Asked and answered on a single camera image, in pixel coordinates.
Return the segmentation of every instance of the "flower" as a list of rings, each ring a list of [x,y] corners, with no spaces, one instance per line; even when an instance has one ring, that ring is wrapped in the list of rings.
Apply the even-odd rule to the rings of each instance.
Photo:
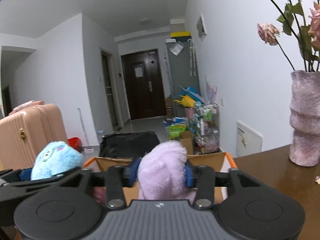
[[[276,38],[280,35],[280,31],[277,27],[269,23],[257,24],[257,27],[258,34],[265,43],[269,43],[271,46],[278,44]]]
[[[311,27],[309,34],[313,36],[312,45],[315,48],[320,49],[320,5],[314,2],[315,10],[310,9],[311,11]]]

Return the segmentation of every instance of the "black suitcase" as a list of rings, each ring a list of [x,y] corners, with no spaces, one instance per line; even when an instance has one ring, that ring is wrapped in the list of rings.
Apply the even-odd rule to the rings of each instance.
[[[106,135],[100,144],[99,157],[137,158],[151,152],[159,143],[152,131]]]

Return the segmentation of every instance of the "doorway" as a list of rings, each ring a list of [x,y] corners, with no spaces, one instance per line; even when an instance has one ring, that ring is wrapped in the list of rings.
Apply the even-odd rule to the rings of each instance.
[[[122,56],[131,120],[166,115],[158,50]]]
[[[123,127],[123,121],[121,117],[120,103],[118,98],[118,91],[116,88],[116,82],[114,81],[114,75],[112,70],[113,57],[107,52],[101,51],[102,59],[102,72],[105,85],[105,92],[107,96],[109,114],[111,124],[114,130],[119,130]]]
[[[3,102],[4,116],[8,116],[9,113],[12,111],[9,86],[6,86],[2,89],[2,102]]]

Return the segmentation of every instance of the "purple plush toy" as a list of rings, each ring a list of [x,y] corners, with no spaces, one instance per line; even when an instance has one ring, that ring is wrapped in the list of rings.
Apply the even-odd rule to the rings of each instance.
[[[168,141],[156,146],[143,157],[138,168],[139,199],[188,199],[193,203],[196,190],[185,185],[186,162],[187,150],[179,142]]]

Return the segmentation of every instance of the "plush toy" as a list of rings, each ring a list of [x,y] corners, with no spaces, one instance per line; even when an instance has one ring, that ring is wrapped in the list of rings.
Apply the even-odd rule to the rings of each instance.
[[[65,142],[52,142],[36,158],[31,180],[47,179],[75,167],[82,167],[82,165],[82,154]]]
[[[196,189],[185,185],[187,150],[177,141],[157,145],[145,155],[138,168],[139,199],[174,200],[188,199],[191,203]]]

